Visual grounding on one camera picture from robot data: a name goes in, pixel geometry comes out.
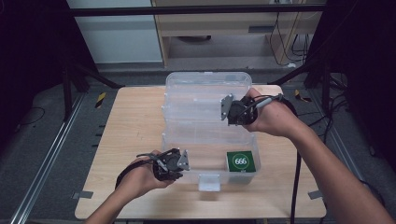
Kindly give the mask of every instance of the hand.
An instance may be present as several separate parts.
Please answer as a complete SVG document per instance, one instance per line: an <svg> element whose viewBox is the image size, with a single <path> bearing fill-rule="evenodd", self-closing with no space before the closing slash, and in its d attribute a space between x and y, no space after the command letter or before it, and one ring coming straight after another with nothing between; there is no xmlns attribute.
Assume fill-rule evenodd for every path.
<svg viewBox="0 0 396 224"><path fill-rule="evenodd" d="M160 154L157 150L152 151L152 153ZM148 157L138 158L132 163L148 159ZM171 180L159 181L152 172L152 164L147 163L130 171L121 180L113 194L117 195L124 204L127 204L131 200L146 194L152 189L164 189L174 182L175 181Z"/></svg>
<svg viewBox="0 0 396 224"><path fill-rule="evenodd" d="M247 96L250 97L260 95L254 88L250 88L247 92ZM304 124L293 115L286 105L273 101L269 105L259 108L257 119L244 127L250 132L263 132L290 138L293 130L297 127L303 127L302 125Z"/></svg>

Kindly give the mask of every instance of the white wall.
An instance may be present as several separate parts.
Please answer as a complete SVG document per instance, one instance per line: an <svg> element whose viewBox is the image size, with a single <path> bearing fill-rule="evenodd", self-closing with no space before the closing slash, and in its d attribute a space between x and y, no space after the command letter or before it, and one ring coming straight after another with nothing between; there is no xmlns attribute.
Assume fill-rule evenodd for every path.
<svg viewBox="0 0 396 224"><path fill-rule="evenodd" d="M149 0L67 0L71 8L150 7ZM96 63L162 62L153 16L76 17Z"/></svg>

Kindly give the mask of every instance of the person's right hand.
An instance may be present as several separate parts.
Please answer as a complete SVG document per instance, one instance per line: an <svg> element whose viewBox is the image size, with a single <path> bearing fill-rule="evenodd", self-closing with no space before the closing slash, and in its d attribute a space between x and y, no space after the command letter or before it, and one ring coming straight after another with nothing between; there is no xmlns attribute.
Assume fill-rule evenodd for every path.
<svg viewBox="0 0 396 224"><path fill-rule="evenodd" d="M247 96L250 97L260 95L254 88L250 88L247 92ZM274 100L270 104L258 108L257 119L244 127L250 132L263 132L290 138L295 132L295 128L303 127L301 125L304 124L294 116L286 105Z"/></svg>

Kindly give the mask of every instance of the printed number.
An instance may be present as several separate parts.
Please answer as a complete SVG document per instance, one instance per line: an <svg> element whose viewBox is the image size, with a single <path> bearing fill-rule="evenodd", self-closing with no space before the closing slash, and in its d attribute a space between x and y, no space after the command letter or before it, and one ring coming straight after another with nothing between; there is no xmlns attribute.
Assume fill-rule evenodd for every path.
<svg viewBox="0 0 396 224"><path fill-rule="evenodd" d="M246 164L246 163L248 163L246 158L235 159L235 164L237 165Z"/></svg>

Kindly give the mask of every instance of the floor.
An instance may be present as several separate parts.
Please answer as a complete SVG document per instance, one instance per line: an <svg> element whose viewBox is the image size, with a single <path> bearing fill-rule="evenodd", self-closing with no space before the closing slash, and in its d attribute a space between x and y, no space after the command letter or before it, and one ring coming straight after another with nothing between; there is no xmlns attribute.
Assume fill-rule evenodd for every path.
<svg viewBox="0 0 396 224"><path fill-rule="evenodd" d="M299 49L304 41L297 42ZM299 60L302 57L292 55ZM171 72L186 71L243 71L252 76L254 83L267 83L276 80L299 66L302 62L279 65L263 35L253 36L212 36L211 40L201 37L173 38L167 67L139 68L131 71L103 73L103 76L128 86L163 85ZM347 84L345 77L333 74ZM0 160L0 223L9 223L18 209L24 209L26 223L79 223L74 216L78 200L74 199L82 191L85 178L91 167L95 150L106 125L117 90L88 78L91 88L87 93L73 90L73 98L80 102L75 120L66 129L65 139L57 137L64 127L63 89L55 86L40 92L34 101L34 107L16 129L7 147L8 154ZM319 106L320 87L306 90L302 81L304 74L282 85L285 92L299 112L300 118L307 124L321 118ZM299 90L303 98L297 99L294 91ZM100 108L95 108L100 93L106 98ZM332 90L332 98L342 91ZM328 147L355 175L370 183L376 196L382 197L385 206L396 218L396 175L386 161L370 155L369 146L361 133L359 124L348 109L347 103L333 113L333 126L327 136ZM326 122L312 127L322 138ZM53 163L48 161L51 150ZM42 176L38 188L31 188L37 176ZM21 207L23 199L31 203ZM256 220L256 223L286 223L284 219ZM297 223L319 223L318 219L299 219ZM324 223L334 223L331 213Z"/></svg>

